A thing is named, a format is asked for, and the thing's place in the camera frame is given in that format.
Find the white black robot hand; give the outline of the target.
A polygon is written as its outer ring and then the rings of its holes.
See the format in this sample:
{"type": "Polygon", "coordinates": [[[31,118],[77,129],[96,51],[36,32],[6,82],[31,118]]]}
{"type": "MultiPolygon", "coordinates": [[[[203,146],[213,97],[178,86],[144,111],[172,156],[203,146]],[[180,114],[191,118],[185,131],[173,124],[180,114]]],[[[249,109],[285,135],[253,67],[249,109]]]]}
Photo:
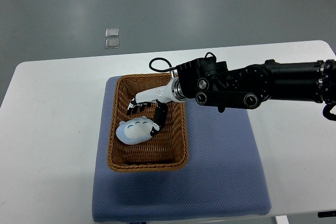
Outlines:
{"type": "Polygon", "coordinates": [[[145,104],[149,108],[152,103],[157,103],[154,111],[153,126],[150,135],[153,137],[164,128],[166,124],[169,102],[181,102],[181,93],[179,88],[179,79],[171,79],[165,86],[148,89],[139,92],[131,100],[128,108],[127,115],[136,114],[140,106],[140,112],[144,111],[145,104]]]}

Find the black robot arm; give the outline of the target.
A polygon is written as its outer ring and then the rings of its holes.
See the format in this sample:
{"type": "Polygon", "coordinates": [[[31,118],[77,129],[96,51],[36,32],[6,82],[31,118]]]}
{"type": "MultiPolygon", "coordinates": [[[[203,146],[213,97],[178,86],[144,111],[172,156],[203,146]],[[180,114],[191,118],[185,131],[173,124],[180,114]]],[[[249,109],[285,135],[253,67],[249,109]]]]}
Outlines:
{"type": "Polygon", "coordinates": [[[277,63],[267,60],[236,70],[228,70],[216,57],[195,60],[170,67],[178,76],[165,86],[137,93],[130,101],[127,115],[143,111],[157,103],[150,132],[156,135],[167,118],[167,103],[195,99],[199,105],[214,106],[219,112],[226,108],[255,109],[268,99],[312,101],[325,103],[323,116],[331,121],[335,114],[335,60],[277,63]]]}

